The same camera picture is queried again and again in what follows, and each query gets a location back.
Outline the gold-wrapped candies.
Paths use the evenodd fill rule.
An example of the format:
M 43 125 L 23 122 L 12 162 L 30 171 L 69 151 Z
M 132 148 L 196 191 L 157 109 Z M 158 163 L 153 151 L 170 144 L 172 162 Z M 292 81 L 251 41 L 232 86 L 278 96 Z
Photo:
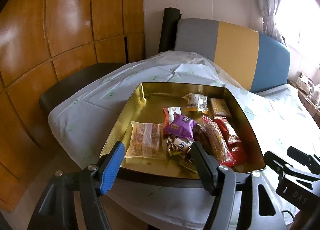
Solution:
M 179 164 L 182 167 L 192 171 L 193 173 L 197 173 L 190 154 L 192 144 L 193 142 L 187 138 L 179 138 L 174 135 L 167 138 L 167 149 L 169 155 L 179 157 Z

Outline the gold metal tin box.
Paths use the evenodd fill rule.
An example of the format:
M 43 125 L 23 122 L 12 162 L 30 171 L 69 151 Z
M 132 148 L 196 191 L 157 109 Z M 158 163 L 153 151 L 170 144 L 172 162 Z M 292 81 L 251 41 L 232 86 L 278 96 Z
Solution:
M 235 93 L 225 87 L 189 83 L 140 83 L 101 154 L 121 142 L 121 179 L 197 187 L 200 179 L 190 155 L 194 141 L 235 172 L 265 168 L 258 140 Z

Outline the black rolled mat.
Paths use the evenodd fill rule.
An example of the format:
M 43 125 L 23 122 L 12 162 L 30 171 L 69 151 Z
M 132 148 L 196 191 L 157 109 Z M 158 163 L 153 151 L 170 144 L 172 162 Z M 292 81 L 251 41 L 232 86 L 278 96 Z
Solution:
M 174 50 L 177 25 L 181 17 L 181 11 L 177 8 L 167 7 L 164 9 L 161 37 L 159 40 L 159 53 Z

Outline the cluttered side shelf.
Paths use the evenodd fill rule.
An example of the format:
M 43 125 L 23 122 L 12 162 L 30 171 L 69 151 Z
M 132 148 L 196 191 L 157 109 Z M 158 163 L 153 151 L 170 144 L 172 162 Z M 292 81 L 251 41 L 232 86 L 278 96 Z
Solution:
M 304 73 L 297 77 L 295 81 L 288 79 L 288 82 L 298 89 L 298 97 L 302 105 L 319 127 L 319 84 L 314 85 L 313 81 Z

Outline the large clear cracker packet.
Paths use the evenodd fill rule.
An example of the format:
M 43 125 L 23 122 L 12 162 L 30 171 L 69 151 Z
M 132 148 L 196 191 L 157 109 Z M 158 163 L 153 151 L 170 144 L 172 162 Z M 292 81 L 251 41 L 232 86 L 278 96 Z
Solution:
M 125 158 L 164 159 L 163 124 L 131 121 L 132 132 Z

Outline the wooden cabinet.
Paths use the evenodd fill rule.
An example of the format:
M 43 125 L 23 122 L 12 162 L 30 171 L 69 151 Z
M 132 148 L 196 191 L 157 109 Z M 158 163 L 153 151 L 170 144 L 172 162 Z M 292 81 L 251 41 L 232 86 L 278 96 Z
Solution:
M 55 152 L 39 108 L 52 85 L 144 54 L 143 0 L 8 0 L 1 11 L 1 209 L 12 212 Z

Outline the white tablecloth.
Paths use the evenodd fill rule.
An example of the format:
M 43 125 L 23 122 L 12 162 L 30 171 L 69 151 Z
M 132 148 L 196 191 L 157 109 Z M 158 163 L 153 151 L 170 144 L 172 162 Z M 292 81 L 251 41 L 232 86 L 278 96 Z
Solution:
M 270 150 L 284 157 L 293 146 L 319 154 L 319 128 L 289 84 L 253 94 L 197 53 L 165 52 L 100 77 L 51 111 L 48 122 L 53 135 L 80 168 L 97 162 L 123 106 L 142 82 L 226 87 L 240 103 L 263 152 Z M 153 186 L 121 179 L 108 196 L 160 229 L 202 229 L 214 201 L 203 188 Z

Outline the grey yellow blue chair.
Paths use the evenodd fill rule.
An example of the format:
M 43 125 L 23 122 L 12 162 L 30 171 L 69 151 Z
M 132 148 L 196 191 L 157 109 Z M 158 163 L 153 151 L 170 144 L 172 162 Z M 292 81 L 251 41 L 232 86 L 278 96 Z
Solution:
M 181 19 L 175 50 L 202 55 L 253 93 L 287 83 L 290 52 L 277 40 L 246 27 L 208 19 Z

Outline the grain bar red wrapper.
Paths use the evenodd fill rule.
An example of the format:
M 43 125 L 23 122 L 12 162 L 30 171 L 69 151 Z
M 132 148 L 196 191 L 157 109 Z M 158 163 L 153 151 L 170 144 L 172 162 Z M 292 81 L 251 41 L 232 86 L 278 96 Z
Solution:
M 204 123 L 206 133 L 208 135 L 213 156 L 220 165 L 232 167 L 234 160 L 231 155 L 231 152 L 227 147 L 225 139 L 222 136 L 218 124 L 205 115 L 202 116 L 202 121 Z

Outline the orange-edged clear snack packet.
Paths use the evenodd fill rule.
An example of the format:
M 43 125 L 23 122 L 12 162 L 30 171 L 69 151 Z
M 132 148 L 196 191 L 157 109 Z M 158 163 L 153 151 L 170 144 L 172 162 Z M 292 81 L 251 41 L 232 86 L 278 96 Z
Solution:
M 203 114 L 209 114 L 208 97 L 202 94 L 189 93 L 182 97 L 187 105 L 185 107 L 186 112 L 201 112 Z

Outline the black stool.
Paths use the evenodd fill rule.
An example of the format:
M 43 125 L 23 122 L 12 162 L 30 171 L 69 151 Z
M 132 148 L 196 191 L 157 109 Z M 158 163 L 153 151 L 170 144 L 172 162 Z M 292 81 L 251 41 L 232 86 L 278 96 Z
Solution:
M 72 75 L 58 81 L 40 96 L 40 110 L 48 117 L 49 113 L 63 101 L 67 100 L 85 86 L 112 73 L 123 65 L 123 63 L 113 62 L 96 63 L 76 71 Z

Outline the tan cracker packet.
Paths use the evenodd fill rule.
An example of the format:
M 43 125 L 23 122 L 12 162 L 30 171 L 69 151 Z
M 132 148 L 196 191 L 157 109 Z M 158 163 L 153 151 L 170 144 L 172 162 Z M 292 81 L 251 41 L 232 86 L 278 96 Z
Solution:
M 231 117 L 231 113 L 224 99 L 211 97 L 210 104 L 212 106 L 214 116 Z

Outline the brown red-ended snack bar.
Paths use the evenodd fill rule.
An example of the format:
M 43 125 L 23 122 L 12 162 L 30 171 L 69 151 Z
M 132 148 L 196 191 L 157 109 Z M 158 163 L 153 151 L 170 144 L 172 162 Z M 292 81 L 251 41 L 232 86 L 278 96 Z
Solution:
M 193 127 L 193 137 L 194 141 L 199 142 L 204 149 L 208 150 L 208 148 L 210 147 L 210 142 L 208 140 L 205 129 L 201 125 L 196 124 Z

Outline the white red snack packet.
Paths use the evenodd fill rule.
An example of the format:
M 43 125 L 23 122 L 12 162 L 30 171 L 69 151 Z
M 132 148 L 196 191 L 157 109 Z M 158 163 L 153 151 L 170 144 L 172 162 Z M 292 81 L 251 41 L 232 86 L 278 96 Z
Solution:
M 167 138 L 170 133 L 168 133 L 165 128 L 166 127 L 171 127 L 171 123 L 174 121 L 175 117 L 174 117 L 174 113 L 177 113 L 179 115 L 181 115 L 181 108 L 180 107 L 165 107 L 163 108 L 163 112 L 164 112 L 164 129 L 163 129 L 163 135 L 165 138 Z

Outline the purple snack packet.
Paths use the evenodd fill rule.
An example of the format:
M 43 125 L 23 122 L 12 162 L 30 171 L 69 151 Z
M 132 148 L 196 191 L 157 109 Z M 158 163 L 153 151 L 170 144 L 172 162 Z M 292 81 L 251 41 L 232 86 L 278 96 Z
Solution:
M 187 116 L 179 115 L 174 113 L 174 121 L 170 124 L 171 127 L 166 127 L 165 130 L 179 138 L 186 138 L 193 140 L 193 127 L 197 122 Z

